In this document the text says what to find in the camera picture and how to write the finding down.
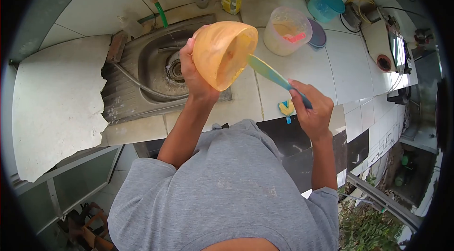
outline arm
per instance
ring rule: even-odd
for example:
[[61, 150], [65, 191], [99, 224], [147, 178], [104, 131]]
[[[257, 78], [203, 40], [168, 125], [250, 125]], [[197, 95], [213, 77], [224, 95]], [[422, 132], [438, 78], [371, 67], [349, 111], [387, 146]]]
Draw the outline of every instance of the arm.
[[336, 164], [333, 151], [333, 135], [328, 129], [334, 103], [312, 85], [289, 79], [292, 87], [306, 95], [313, 109], [306, 109], [301, 95], [290, 90], [301, 128], [312, 141], [314, 163], [312, 168], [312, 190], [329, 187], [337, 190]]
[[181, 72], [189, 89], [189, 97], [170, 134], [162, 144], [158, 160], [178, 169], [192, 157], [203, 126], [219, 98], [219, 92], [199, 74], [192, 60], [195, 40], [189, 38], [180, 50]]

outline spatula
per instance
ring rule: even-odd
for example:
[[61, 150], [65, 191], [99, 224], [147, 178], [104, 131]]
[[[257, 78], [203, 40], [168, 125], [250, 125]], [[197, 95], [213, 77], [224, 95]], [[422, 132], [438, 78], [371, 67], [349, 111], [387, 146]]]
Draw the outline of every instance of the spatula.
[[[258, 72], [259, 74], [269, 79], [270, 81], [274, 82], [275, 84], [280, 85], [281, 87], [287, 90], [295, 89], [292, 88], [290, 83], [283, 76], [281, 76], [279, 72], [276, 72], [272, 67], [270, 67], [267, 63], [260, 60], [256, 56], [249, 54], [247, 62], [249, 66], [251, 66], [254, 69], [254, 71]], [[306, 95], [302, 94], [301, 92], [300, 94], [303, 97], [304, 106], [307, 109], [312, 109], [312, 104], [310, 103], [309, 99], [307, 99]]]

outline brick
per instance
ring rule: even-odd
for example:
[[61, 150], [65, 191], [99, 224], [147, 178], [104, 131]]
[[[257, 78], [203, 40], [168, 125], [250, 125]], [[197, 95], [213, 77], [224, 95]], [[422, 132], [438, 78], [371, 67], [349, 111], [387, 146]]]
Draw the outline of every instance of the brick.
[[123, 55], [124, 46], [128, 41], [128, 34], [124, 31], [120, 31], [112, 36], [112, 42], [110, 43], [109, 51], [107, 52], [106, 62], [118, 63]]

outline man's right hand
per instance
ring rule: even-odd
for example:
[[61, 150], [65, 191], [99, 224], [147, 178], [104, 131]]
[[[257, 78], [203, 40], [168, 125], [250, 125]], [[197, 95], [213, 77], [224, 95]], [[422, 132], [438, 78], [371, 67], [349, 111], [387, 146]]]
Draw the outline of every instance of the man's right hand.
[[317, 144], [327, 139], [331, 140], [332, 133], [328, 129], [334, 107], [331, 98], [326, 97], [310, 84], [303, 84], [292, 79], [289, 79], [288, 82], [293, 88], [306, 95], [307, 99], [312, 103], [312, 109], [306, 109], [298, 91], [295, 89], [290, 90], [298, 121], [312, 143]]

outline teal container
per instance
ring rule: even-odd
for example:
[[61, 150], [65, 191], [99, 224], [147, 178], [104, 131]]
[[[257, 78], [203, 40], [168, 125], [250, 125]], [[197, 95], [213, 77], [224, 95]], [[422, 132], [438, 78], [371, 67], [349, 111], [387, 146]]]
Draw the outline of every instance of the teal container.
[[327, 23], [335, 16], [345, 12], [342, 0], [310, 0], [307, 8], [316, 20], [323, 23]]

